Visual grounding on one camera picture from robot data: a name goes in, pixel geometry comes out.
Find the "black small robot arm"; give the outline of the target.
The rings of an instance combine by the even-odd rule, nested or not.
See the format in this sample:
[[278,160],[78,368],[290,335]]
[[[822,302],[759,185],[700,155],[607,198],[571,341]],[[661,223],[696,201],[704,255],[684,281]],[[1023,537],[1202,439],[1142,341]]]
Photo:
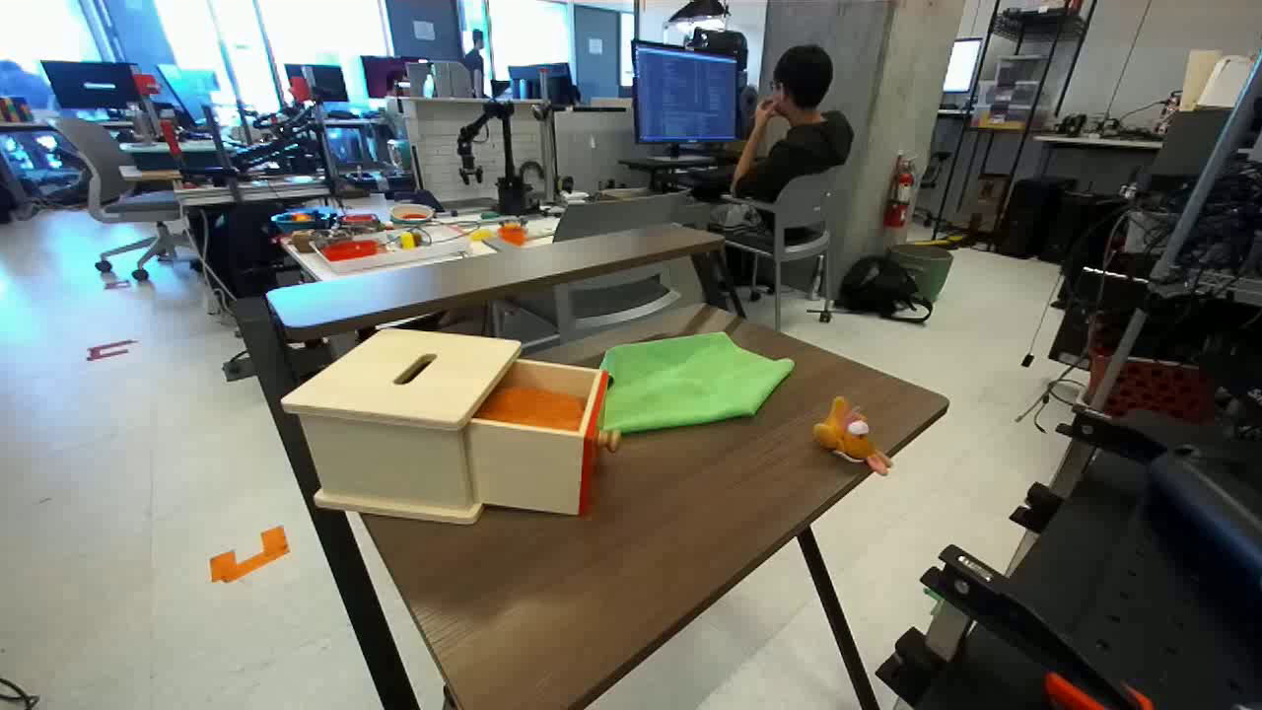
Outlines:
[[458,130],[458,178],[462,178],[466,185],[473,185],[473,181],[480,178],[480,166],[477,166],[477,157],[473,157],[473,141],[477,141],[477,135],[480,135],[490,122],[502,126],[502,178],[498,178],[492,207],[498,207],[498,211],[534,211],[534,207],[540,207],[540,198],[529,190],[529,181],[524,181],[519,168],[515,168],[511,105],[508,105],[508,103],[490,99],[490,103],[480,105],[480,113]]

